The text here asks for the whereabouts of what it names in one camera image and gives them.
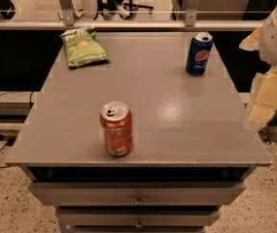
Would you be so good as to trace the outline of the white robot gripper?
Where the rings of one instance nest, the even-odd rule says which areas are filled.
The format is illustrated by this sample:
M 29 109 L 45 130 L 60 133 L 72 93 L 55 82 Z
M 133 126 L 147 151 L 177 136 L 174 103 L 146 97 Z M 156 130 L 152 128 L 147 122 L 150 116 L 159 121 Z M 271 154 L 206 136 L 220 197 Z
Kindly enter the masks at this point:
M 265 74 L 256 73 L 246 107 L 244 126 L 248 130 L 260 131 L 277 112 L 277 6 L 262 28 L 255 29 L 243 39 L 239 48 L 260 50 L 260 59 L 274 65 Z

